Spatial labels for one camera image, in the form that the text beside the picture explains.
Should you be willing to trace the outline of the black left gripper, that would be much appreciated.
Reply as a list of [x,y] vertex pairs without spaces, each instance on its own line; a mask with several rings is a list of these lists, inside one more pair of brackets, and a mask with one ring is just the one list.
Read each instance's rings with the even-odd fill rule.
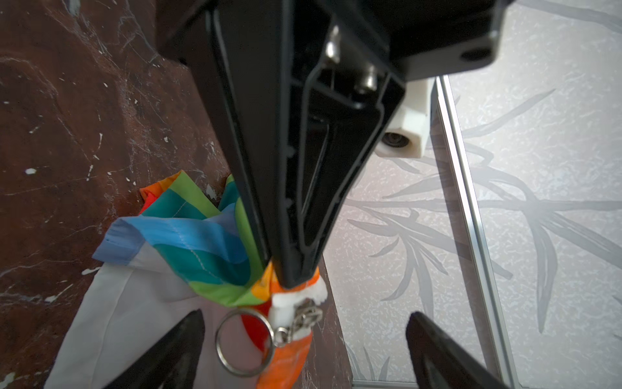
[[507,1],[219,1],[214,88],[291,97],[286,286],[309,280],[406,83],[493,62]]

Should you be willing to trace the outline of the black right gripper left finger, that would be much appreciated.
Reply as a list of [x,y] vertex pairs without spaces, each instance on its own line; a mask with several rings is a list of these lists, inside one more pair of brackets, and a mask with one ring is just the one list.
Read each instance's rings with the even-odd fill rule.
[[204,337],[202,312],[190,312],[107,387],[193,387]]

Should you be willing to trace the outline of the rainbow striped child jacket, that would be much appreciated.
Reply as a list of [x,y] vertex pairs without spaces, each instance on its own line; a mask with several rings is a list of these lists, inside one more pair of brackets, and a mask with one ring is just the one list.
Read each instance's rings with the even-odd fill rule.
[[213,204],[184,172],[110,225],[48,388],[108,388],[190,312],[205,337],[191,388],[291,388],[322,319],[319,271],[291,289],[263,261],[233,178]]

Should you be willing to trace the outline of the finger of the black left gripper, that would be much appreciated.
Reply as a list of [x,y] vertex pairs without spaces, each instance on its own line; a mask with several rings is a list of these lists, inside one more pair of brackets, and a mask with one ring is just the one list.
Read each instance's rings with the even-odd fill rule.
[[299,285],[285,202],[293,3],[159,1],[155,16],[156,47],[192,74],[261,259]]

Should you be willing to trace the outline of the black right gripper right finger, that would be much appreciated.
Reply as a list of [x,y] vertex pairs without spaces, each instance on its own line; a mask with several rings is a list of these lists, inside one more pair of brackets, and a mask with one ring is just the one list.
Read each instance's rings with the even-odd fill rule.
[[422,312],[411,313],[406,339],[419,388],[506,387]]

